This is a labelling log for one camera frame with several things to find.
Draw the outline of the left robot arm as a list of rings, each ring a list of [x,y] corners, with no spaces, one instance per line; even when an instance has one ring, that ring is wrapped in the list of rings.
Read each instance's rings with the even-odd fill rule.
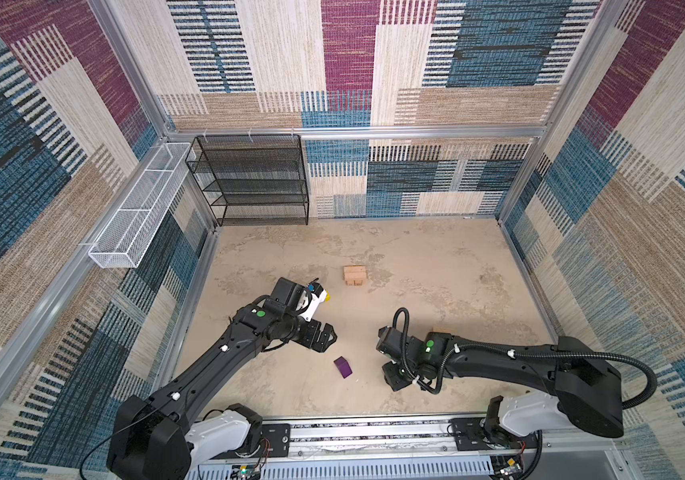
[[[336,342],[330,324],[314,319],[328,300],[320,282],[278,279],[272,293],[238,309],[214,345],[146,398],[124,401],[114,420],[106,467],[120,479],[184,479],[224,453],[254,454],[262,442],[262,416],[234,404],[200,419],[210,400],[256,356],[290,342],[322,353]]]

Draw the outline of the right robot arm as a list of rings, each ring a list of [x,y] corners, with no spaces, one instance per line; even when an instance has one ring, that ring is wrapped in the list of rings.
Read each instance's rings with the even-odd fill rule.
[[[432,332],[421,341],[386,326],[378,330],[376,350],[389,359],[382,370],[394,391],[415,385],[436,395],[446,380],[472,377],[522,385],[554,402],[554,420],[537,414],[532,426],[519,431],[503,424],[503,401],[490,402],[491,425],[511,435],[554,429],[562,419],[598,437],[624,434],[621,374],[609,364],[613,357],[593,352],[572,337],[562,336],[555,345],[520,346]]]

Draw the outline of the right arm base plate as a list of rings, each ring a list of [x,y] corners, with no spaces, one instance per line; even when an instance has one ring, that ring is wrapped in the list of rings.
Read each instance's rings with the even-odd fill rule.
[[[517,437],[504,430],[497,420],[482,417],[453,418],[446,428],[458,451],[534,449],[535,434]]]

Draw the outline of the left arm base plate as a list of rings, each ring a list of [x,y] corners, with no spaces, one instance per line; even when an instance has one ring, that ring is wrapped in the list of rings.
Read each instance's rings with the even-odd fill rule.
[[[268,423],[256,435],[248,434],[242,447],[216,456],[217,460],[286,458],[290,453],[292,426],[289,423]]]

